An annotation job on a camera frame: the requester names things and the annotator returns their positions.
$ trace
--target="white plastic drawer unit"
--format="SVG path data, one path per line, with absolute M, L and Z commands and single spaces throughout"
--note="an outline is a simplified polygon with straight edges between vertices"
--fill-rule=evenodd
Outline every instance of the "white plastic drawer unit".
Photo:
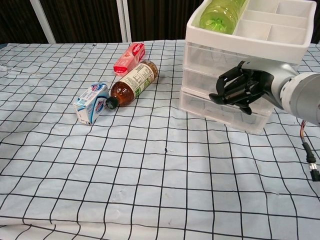
M 199 28 L 204 0 L 190 17 L 185 34 L 180 108 L 233 128 L 258 133 L 273 111 L 264 98 L 251 103 L 252 115 L 209 99 L 220 75 L 246 58 L 289 63 L 297 69 L 313 34 L 316 3 L 310 0 L 247 0 L 233 34 Z
M 270 116 L 259 114 L 253 109 L 252 114 L 248 115 L 235 106 L 217 105 L 184 91 L 180 95 L 180 109 L 253 134 L 262 131 Z

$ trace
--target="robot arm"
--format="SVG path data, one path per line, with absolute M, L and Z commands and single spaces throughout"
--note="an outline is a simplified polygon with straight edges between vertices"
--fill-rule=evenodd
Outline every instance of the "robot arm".
M 299 74 L 289 64 L 248 58 L 222 74 L 217 94 L 210 99 L 220 105 L 236 105 L 251 114 L 250 103 L 265 98 L 289 114 L 320 126 L 320 73 Z

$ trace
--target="dark curtain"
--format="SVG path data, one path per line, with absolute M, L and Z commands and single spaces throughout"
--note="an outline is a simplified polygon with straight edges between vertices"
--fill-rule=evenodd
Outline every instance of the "dark curtain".
M 122 42 L 116 0 L 40 0 L 57 43 Z
M 203 0 L 128 0 L 132 41 L 184 39 Z
M 316 0 L 316 10 L 314 15 L 313 35 L 311 42 L 317 44 L 320 41 L 320 0 Z
M 0 0 L 0 44 L 48 43 L 29 0 Z

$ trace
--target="black bottle cap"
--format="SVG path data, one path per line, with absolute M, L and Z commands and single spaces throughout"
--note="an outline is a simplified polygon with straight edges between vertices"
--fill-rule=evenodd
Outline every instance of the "black bottle cap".
M 111 96 L 109 97 L 107 100 L 106 100 L 106 106 L 110 109 L 115 109 L 116 107 L 119 106 L 119 102 L 118 102 L 118 99 L 114 96 Z

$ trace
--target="plastic drawer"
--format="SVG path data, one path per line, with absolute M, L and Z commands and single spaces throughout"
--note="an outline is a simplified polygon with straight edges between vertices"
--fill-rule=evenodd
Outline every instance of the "plastic drawer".
M 280 31 L 280 28 L 281 26 L 272 28 L 271 30 Z M 247 58 L 252 59 L 256 57 L 186 42 L 183 67 L 187 70 L 219 77 L 228 70 L 238 66 L 241 61 L 245 61 Z M 289 64 L 295 70 L 299 67 L 299 64 Z
M 212 101 L 184 91 L 181 91 L 180 94 L 180 109 L 253 134 L 262 131 L 271 114 L 252 113 L 247 115 L 235 106 L 217 105 Z
M 201 74 L 199 72 L 184 69 L 182 79 L 182 91 L 198 96 L 202 99 L 210 100 L 210 93 L 217 93 L 216 83 L 218 77 Z M 274 106 L 264 98 L 260 98 L 250 104 L 253 112 L 261 115 L 270 115 Z

